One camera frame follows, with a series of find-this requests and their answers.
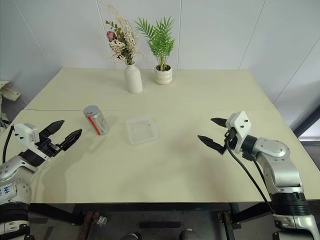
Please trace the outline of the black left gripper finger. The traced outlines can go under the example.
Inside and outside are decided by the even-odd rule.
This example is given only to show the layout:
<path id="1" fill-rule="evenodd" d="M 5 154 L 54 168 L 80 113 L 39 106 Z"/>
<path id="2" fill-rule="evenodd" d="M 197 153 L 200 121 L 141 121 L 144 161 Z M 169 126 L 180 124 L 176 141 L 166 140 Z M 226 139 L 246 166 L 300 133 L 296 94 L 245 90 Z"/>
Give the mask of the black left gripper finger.
<path id="1" fill-rule="evenodd" d="M 67 151 L 77 140 L 80 138 L 82 134 L 82 129 L 78 129 L 70 133 L 65 140 L 59 145 L 60 149 L 63 151 Z"/>
<path id="2" fill-rule="evenodd" d="M 64 120 L 52 122 L 50 125 L 48 125 L 46 128 L 42 130 L 42 136 L 48 138 L 49 136 L 55 134 L 62 127 L 64 122 Z"/>

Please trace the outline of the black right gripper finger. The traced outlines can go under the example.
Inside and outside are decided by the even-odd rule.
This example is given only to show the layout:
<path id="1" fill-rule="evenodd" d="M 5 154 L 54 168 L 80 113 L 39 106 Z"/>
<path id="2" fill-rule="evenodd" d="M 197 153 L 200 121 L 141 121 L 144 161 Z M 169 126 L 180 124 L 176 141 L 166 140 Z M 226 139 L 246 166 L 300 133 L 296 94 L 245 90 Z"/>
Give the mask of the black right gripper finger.
<path id="1" fill-rule="evenodd" d="M 211 138 L 203 135 L 197 136 L 202 143 L 204 143 L 207 147 L 217 151 L 218 153 L 224 153 L 225 152 L 225 146 L 222 146 L 216 142 L 214 142 Z"/>
<path id="2" fill-rule="evenodd" d="M 226 125 L 227 119 L 225 118 L 214 117 L 214 118 L 211 118 L 210 120 L 223 128 L 227 128 L 227 125 Z"/>

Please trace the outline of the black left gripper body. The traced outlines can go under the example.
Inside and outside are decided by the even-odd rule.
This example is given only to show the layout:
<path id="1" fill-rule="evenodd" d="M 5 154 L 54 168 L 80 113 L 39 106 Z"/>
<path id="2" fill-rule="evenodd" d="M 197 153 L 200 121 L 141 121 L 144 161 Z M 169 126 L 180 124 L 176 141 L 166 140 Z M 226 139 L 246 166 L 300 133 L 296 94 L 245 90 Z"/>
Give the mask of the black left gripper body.
<path id="1" fill-rule="evenodd" d="M 62 148 L 53 144 L 51 139 L 43 134 L 39 135 L 39 142 L 37 143 L 38 150 L 44 153 L 48 157 L 55 157 L 59 152 L 62 151 Z"/>

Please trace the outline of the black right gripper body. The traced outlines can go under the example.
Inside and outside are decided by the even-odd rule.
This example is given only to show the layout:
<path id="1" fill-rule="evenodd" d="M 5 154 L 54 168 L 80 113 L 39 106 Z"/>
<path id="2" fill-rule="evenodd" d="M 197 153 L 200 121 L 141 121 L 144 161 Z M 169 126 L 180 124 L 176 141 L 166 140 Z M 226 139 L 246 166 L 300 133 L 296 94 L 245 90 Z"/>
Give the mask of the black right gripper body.
<path id="1" fill-rule="evenodd" d="M 234 150 L 238 138 L 236 137 L 237 131 L 234 127 L 229 129 L 225 134 L 224 134 L 224 145 L 220 148 L 218 151 L 221 155 L 223 155 L 226 151 L 230 152 L 231 150 Z"/>

